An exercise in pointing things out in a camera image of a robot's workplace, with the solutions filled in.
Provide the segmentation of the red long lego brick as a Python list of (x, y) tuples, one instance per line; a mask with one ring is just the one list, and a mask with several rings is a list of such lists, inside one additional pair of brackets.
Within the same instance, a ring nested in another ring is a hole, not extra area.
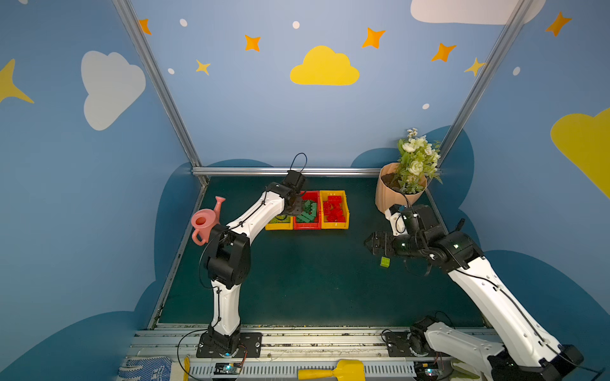
[(329, 201), (325, 201), (323, 203), (323, 209), (326, 214), (331, 214), (331, 213), (335, 212), (335, 210), (337, 208), (338, 208), (338, 205), (336, 203), (332, 203)]

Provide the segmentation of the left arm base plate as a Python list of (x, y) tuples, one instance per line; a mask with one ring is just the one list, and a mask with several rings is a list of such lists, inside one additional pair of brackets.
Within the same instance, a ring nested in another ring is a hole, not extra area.
[(237, 330), (230, 336), (218, 332), (201, 335), (195, 356), (197, 358), (259, 358), (262, 349), (262, 333), (241, 333)]

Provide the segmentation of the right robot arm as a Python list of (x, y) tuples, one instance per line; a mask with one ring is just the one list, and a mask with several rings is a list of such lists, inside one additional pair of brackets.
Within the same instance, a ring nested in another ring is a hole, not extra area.
[(391, 206), (385, 212), (391, 231), (373, 232), (364, 245), (383, 259), (423, 259), (464, 290), (500, 338), (486, 341), (453, 329), (432, 316), (414, 323), (405, 339), (383, 338), (389, 353), (400, 344), (416, 357), (444, 353), (469, 365), (486, 380), (561, 380), (584, 361), (571, 344), (560, 343), (518, 302), (458, 225), (446, 232), (430, 206)]

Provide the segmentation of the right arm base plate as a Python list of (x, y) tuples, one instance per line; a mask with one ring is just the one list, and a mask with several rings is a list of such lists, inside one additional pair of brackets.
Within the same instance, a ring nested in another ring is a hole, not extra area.
[(428, 357), (430, 355), (430, 347), (419, 333), (384, 330), (381, 338), (390, 357)]

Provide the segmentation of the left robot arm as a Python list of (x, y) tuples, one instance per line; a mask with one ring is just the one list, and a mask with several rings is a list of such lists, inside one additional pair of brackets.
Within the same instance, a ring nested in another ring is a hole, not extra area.
[(300, 171), (290, 170), (282, 182), (268, 185), (260, 198), (233, 222), (218, 223), (211, 228), (202, 257), (214, 289), (214, 317), (207, 336), (220, 352), (235, 352), (240, 341), (239, 298), (251, 268), (251, 244), (275, 217), (300, 213), (305, 183)]

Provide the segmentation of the red lego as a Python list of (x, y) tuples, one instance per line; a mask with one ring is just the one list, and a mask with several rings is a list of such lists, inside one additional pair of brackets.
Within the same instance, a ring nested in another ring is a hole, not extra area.
[(325, 213), (325, 221), (330, 223), (345, 223), (346, 217), (345, 214), (343, 214), (343, 210), (336, 209), (335, 212), (331, 214)]

